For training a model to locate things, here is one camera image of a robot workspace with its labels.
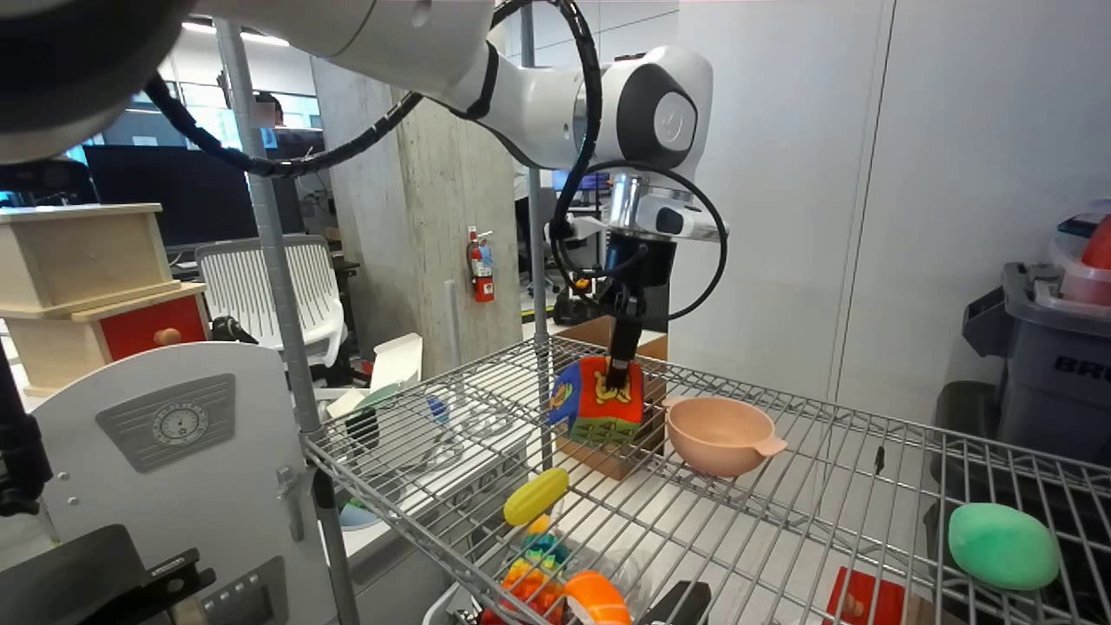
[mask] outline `machine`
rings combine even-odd
[[[677,240],[715,240],[725,269],[725,225],[712,203],[682,176],[709,131],[712,70],[682,49],[653,49],[596,65],[585,22],[571,0],[552,0],[579,49],[579,70],[531,70],[503,59],[489,22],[524,0],[0,0],[0,168],[49,160],[101,131],[144,87],[167,117],[204,153],[253,175],[305,175],[335,162],[342,151],[299,162],[251,168],[194,131],[188,113],[158,89],[155,65],[173,49],[188,14],[225,19],[287,40],[319,59],[430,99],[459,117],[489,129],[520,162],[571,172],[555,204],[552,232],[566,240],[566,204],[585,168],[616,172],[614,203],[596,229],[611,229],[611,287],[596,300],[614,312],[608,386],[625,386],[647,304],[642,293],[669,277]],[[16,403],[0,420],[32,430]],[[0,439],[0,455],[27,455],[35,439]],[[8,491],[8,510],[27,510],[44,469]]]

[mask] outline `metal wire rack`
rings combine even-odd
[[[552,352],[568,360],[591,348],[555,341]],[[552,455],[571,476],[552,510],[566,570],[608,574],[636,616],[696,581],[712,591],[712,625],[880,622],[880,594],[859,603],[851,585],[833,585],[859,574],[905,591],[905,622],[1111,622],[1111,469],[677,364],[647,364],[647,380],[667,397],[755,403],[792,447],[731,484],[653,447],[608,451],[636,469],[629,481]],[[555,622],[501,585],[524,540],[501,522],[503,497],[520,486],[513,466],[545,469],[538,416],[538,368],[520,344],[380,403],[375,420],[332,420],[305,447],[481,608],[503,622]],[[972,585],[943,554],[943,522],[964,499],[1040,516],[1061,576],[1040,594]]]

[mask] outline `fire extinguisher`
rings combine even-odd
[[[472,300],[494,304],[494,232],[479,232],[474,225],[464,238],[464,269],[472,273]]]

